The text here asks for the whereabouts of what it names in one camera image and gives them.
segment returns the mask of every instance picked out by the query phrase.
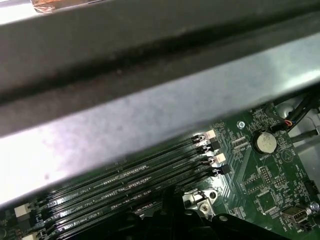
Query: black memory slot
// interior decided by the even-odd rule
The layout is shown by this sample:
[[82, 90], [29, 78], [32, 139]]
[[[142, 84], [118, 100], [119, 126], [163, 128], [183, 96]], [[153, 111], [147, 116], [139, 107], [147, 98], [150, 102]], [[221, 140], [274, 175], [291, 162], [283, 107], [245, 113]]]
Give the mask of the black memory slot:
[[143, 185], [153, 179], [159, 178], [163, 175], [167, 175], [171, 172], [178, 171], [180, 168], [185, 168], [187, 166], [193, 167], [192, 165], [198, 165], [198, 163], [195, 163], [194, 160], [192, 160], [195, 155], [190, 154], [189, 158], [181, 158], [177, 157], [175, 158], [175, 161], [168, 160], [166, 162], [163, 162], [160, 164], [160, 166], [157, 168], [157, 171], [153, 171], [149, 175], [145, 175], [144, 177], [135, 179], [133, 181], [129, 181], [126, 186], [121, 186], [121, 188], [118, 189], [112, 189], [110, 191], [95, 195], [94, 197], [88, 198], [82, 202], [79, 202], [77, 204], [73, 204], [69, 207], [65, 207], [59, 212], [55, 212], [50, 218], [46, 219], [44, 221], [45, 224], [50, 223], [52, 221], [56, 221], [58, 219], [67, 217], [71, 214], [74, 214], [78, 211], [84, 211], [86, 208], [93, 209], [94, 207], [98, 208], [101, 205], [109, 203], [109, 199], [112, 199], [112, 197], [115, 197], [118, 194], [126, 193], [128, 190], [137, 188], [140, 185]]
[[[153, 186], [152, 188], [148, 190], [144, 190], [142, 192], [139, 192], [138, 194], [134, 195], [134, 197], [131, 197], [131, 200], [124, 199], [123, 201], [119, 203], [115, 203], [112, 206], [105, 206], [101, 209], [98, 209], [96, 211], [90, 212], [89, 214], [83, 215], [77, 219], [74, 219], [72, 221], [66, 222], [63, 225], [57, 226], [57, 230], [51, 235], [57, 235], [59, 233], [62, 233], [58, 239], [64, 239], [69, 237], [70, 235], [74, 235], [77, 232], [82, 231], [85, 228], [88, 228], [92, 225], [97, 224], [98, 222], [101, 222], [115, 214], [119, 214], [123, 211], [127, 211], [128, 209], [135, 208], [136, 206], [139, 206], [142, 204], [142, 202], [150, 201], [152, 199], [157, 199], [161, 193], [162, 190], [165, 189], [168, 186], [174, 185], [176, 183], [180, 183], [185, 181], [186, 179], [191, 179], [193, 176], [196, 176], [198, 174], [201, 174], [203, 171], [206, 171], [209, 167], [200, 165], [197, 169], [192, 169], [189, 171], [186, 171], [184, 173], [181, 173], [177, 175], [176, 177], [172, 177], [171, 179], [167, 181], [161, 180], [161, 183]], [[150, 196], [150, 198], [140, 198], [139, 196]]]
[[65, 222], [70, 221], [72, 219], [75, 219], [75, 218], [77, 218], [77, 217], [79, 217], [79, 216], [81, 216], [81, 215], [83, 215], [83, 214], [85, 214], [87, 212], [93, 211], [97, 207], [101, 207], [101, 206], [105, 206], [106, 204], [114, 203], [114, 202], [119, 201], [119, 200], [121, 200], [121, 199], [123, 199], [123, 198], [125, 198], [125, 197], [127, 197], [129, 195], [134, 195], [137, 192], [143, 191], [145, 189], [151, 188], [154, 185], [160, 184], [163, 181], [170, 181], [170, 178], [173, 178], [174, 176], [177, 176], [177, 175], [179, 175], [179, 174], [181, 174], [183, 172], [196, 171], [197, 169], [194, 169], [194, 168], [196, 168], [196, 167], [198, 167], [200, 165], [201, 165], [201, 163], [199, 161], [196, 165], [194, 165], [192, 163], [192, 164], [190, 164], [188, 166], [179, 168], [178, 171], [174, 171], [174, 172], [171, 172], [169, 174], [165, 174], [164, 176], [157, 177], [157, 178], [149, 181], [146, 184], [136, 186], [136, 187], [134, 187], [132, 189], [127, 190], [126, 192], [122, 192], [122, 193], [120, 193], [120, 194], [118, 194], [118, 195], [116, 195], [114, 197], [106, 199], [106, 200], [104, 200], [104, 201], [102, 201], [102, 202], [100, 202], [100, 203], [98, 203], [98, 204], [96, 204], [94, 206], [89, 206], [84, 210], [80, 210], [80, 211], [78, 211], [78, 212], [76, 212], [74, 214], [71, 214], [71, 215], [69, 215], [69, 216], [57, 221], [56, 225], [64, 224]]
[[[175, 155], [178, 155], [178, 156], [179, 155], [183, 155], [183, 154], [185, 154], [185, 151], [184, 151], [185, 148], [186, 148], [186, 146], [184, 146], [182, 149], [181, 148], [176, 149], [176, 151], [180, 150], [179, 152], [170, 152], [170, 153], [166, 153], [164, 155], [158, 156], [158, 157], [152, 159], [152, 161], [157, 163], [158, 161], [161, 161], [163, 158], [169, 157], [172, 154], [175, 154]], [[61, 195], [58, 198], [51, 199], [49, 201], [49, 203], [47, 204], [47, 207], [48, 208], [52, 208], [52, 207], [58, 206], [60, 204], [68, 202], [68, 201], [70, 201], [72, 199], [75, 199], [77, 197], [86, 195], [89, 192], [93, 192], [98, 188], [103, 188], [103, 187], [107, 188], [108, 186], [110, 186], [111, 189], [112, 188], [116, 188], [116, 187], [119, 186], [117, 184], [119, 183], [119, 178], [120, 178], [119, 176], [120, 175], [121, 174], [119, 174], [119, 173], [115, 174], [113, 176], [110, 176], [110, 177], [104, 178], [102, 180], [99, 180], [99, 181], [93, 182], [91, 184], [88, 184], [86, 186], [80, 187], [80, 188], [78, 188], [78, 189], [76, 189], [74, 191], [69, 192], [68, 194]]]
[[61, 195], [64, 195], [64, 194], [67, 194], [69, 193], [70, 191], [73, 191], [73, 190], [76, 190], [78, 188], [81, 188], [87, 184], [90, 184], [94, 181], [97, 181], [101, 178], [105, 178], [109, 175], [113, 175], [113, 174], [116, 174], [119, 169], [122, 169], [122, 170], [127, 170], [128, 168], [131, 168], [131, 167], [134, 167], [138, 164], [140, 164], [141, 162], [144, 162], [144, 161], [148, 161], [148, 160], [152, 160], [156, 157], [159, 157], [161, 155], [164, 155], [164, 154], [170, 154], [171, 152], [173, 151], [176, 151], [178, 149], [181, 149], [181, 148], [186, 148], [186, 147], [190, 147], [193, 145], [193, 141], [191, 138], [187, 138], [183, 141], [180, 141], [174, 145], [172, 145], [171, 147], [169, 148], [163, 148], [161, 150], [158, 150], [156, 152], [153, 152], [149, 155], [146, 155], [146, 156], [143, 156], [143, 157], [138, 157], [137, 159], [131, 159], [129, 162], [125, 162], [123, 164], [120, 164], [120, 165], [116, 165], [115, 167], [112, 167], [111, 169], [108, 169], [106, 170], [105, 172], [103, 173], [100, 173], [96, 176], [93, 176], [93, 177], [90, 177], [88, 179], [85, 179], [81, 182], [78, 182], [76, 184], [73, 184], [71, 186], [67, 186], [67, 187], [64, 187], [63, 189], [60, 189], [52, 194], [49, 195], [50, 198], [57, 198], [57, 197], [60, 197]]
[[63, 208], [88, 199], [94, 195], [97, 195], [101, 192], [106, 192], [108, 190], [123, 187], [123, 184], [128, 181], [132, 181], [140, 176], [143, 176], [147, 173], [151, 173], [154, 170], [159, 168], [163, 168], [168, 166], [174, 162], [177, 162], [181, 159], [187, 159], [190, 157], [194, 157], [197, 155], [197, 151], [195, 149], [190, 150], [188, 152], [184, 152], [183, 154], [170, 158], [167, 161], [161, 162], [150, 161], [138, 168], [131, 169], [130, 171], [126, 171], [123, 173], [119, 173], [118, 175], [114, 175], [112, 177], [105, 178], [98, 182], [87, 185], [86, 187], [82, 187], [65, 195], [64, 197], [60, 197], [56, 200], [51, 200], [47, 205], [50, 206], [52, 212], [61, 211]]

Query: motherboard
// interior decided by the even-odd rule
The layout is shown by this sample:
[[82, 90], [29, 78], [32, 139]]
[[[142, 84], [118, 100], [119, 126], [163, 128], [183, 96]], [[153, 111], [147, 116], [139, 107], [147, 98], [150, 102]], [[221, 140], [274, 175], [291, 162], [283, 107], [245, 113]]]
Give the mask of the motherboard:
[[[208, 220], [227, 213], [288, 239], [320, 240], [319, 191], [265, 109], [213, 122], [4, 209], [0, 240], [63, 240], [121, 213], [143, 217], [161, 207], [172, 185], [184, 189], [184, 198], [207, 191]], [[186, 200], [185, 208], [197, 206]]]

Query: metal bracket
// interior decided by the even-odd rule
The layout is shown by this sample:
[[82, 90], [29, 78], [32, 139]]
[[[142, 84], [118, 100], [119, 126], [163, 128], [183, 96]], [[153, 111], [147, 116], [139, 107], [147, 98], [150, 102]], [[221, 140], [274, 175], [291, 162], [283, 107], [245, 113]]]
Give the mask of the metal bracket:
[[198, 190], [193, 189], [185, 192], [183, 198], [185, 209], [198, 210], [202, 212], [209, 221], [215, 216], [213, 204], [218, 198], [218, 193], [214, 189]]

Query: usb port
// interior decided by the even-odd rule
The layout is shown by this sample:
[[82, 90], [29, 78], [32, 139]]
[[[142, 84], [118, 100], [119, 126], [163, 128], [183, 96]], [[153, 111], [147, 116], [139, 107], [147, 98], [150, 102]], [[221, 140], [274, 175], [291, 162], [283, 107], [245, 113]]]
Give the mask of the usb port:
[[308, 214], [305, 209], [297, 206], [290, 206], [281, 212], [281, 215], [295, 224], [299, 224], [308, 219]]

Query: cable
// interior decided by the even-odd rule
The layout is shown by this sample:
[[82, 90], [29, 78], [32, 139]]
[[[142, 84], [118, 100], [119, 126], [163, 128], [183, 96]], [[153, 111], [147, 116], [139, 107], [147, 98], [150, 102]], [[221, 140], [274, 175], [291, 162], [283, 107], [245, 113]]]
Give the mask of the cable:
[[293, 124], [287, 129], [287, 132], [290, 132], [307, 115], [319, 98], [319, 94], [316, 93], [310, 94], [302, 100], [298, 107], [286, 118], [286, 120], [294, 120]]
[[291, 120], [288, 120], [288, 119], [283, 119], [282, 117], [274, 114], [273, 112], [271, 112], [271, 109], [270, 109], [270, 106], [267, 105], [267, 107], [265, 108], [264, 112], [266, 113], [267, 116], [275, 119], [275, 120], [278, 120], [282, 123], [285, 123], [288, 127], [291, 127], [293, 124], [295, 124], [296, 122], [295, 121], [291, 121]]
[[294, 144], [294, 143], [298, 143], [298, 142], [301, 142], [303, 140], [306, 140], [306, 139], [310, 139], [314, 136], [318, 136], [318, 131], [317, 130], [311, 130], [311, 131], [306, 131], [304, 133], [301, 133], [300, 135], [297, 135], [297, 136], [294, 136], [291, 138], [291, 142]]

